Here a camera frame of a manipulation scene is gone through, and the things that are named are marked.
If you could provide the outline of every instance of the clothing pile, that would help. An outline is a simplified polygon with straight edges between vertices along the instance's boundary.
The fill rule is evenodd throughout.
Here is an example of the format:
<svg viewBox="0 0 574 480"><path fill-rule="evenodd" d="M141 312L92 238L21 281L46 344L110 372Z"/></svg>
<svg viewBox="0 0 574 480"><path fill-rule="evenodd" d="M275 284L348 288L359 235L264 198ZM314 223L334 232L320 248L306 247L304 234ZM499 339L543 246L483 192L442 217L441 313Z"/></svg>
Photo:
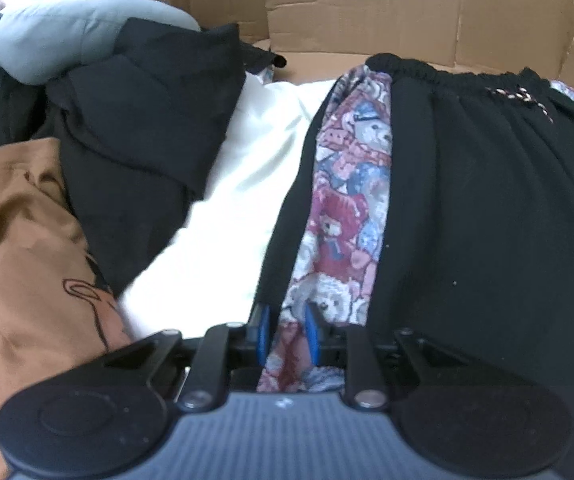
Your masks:
<svg viewBox="0 0 574 480"><path fill-rule="evenodd" d="M307 304L574 384L573 89L393 54L265 85L285 60L236 25L135 14L61 51L0 13L0 406L254 303L281 312L259 392L343 387L311 365Z"/></svg>

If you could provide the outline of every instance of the brown shirt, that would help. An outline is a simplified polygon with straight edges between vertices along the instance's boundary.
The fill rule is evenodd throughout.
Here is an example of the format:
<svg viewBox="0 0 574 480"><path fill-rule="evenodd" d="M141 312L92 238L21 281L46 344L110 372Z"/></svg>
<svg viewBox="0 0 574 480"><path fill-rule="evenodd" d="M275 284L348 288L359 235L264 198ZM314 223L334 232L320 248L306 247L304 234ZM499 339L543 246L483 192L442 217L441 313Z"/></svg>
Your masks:
<svg viewBox="0 0 574 480"><path fill-rule="evenodd" d="M0 148L0 406L129 343L69 212L57 139ZM0 480L8 474L0 455Z"/></svg>

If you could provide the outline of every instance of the elastic waistband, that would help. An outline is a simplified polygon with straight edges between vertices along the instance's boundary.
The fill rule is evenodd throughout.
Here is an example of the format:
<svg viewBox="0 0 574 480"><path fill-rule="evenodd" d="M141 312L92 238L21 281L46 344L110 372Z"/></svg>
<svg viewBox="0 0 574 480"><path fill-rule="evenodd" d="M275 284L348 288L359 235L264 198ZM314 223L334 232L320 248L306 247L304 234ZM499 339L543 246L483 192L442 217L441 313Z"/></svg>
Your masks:
<svg viewBox="0 0 574 480"><path fill-rule="evenodd" d="M471 72L452 74L436 70L433 66L416 59L401 59L395 54L376 54L369 57L365 64L370 70L389 74L394 81L401 77L410 77L437 86L469 91L488 92L489 89L504 89L513 92L523 87L537 96L544 94L549 86L548 81L529 68L523 69L519 74L510 72L499 75Z"/></svg>

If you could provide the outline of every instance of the travel pillow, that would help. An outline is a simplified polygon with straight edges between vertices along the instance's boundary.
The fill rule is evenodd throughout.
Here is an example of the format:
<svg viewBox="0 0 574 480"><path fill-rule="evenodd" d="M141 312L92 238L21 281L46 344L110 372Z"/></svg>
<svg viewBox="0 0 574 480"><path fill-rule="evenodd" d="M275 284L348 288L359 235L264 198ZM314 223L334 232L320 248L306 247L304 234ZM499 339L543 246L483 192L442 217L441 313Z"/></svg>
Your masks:
<svg viewBox="0 0 574 480"><path fill-rule="evenodd" d="M128 18L201 30L184 10L155 0L34 0L0 12L0 67L21 83L42 85L109 57Z"/></svg>

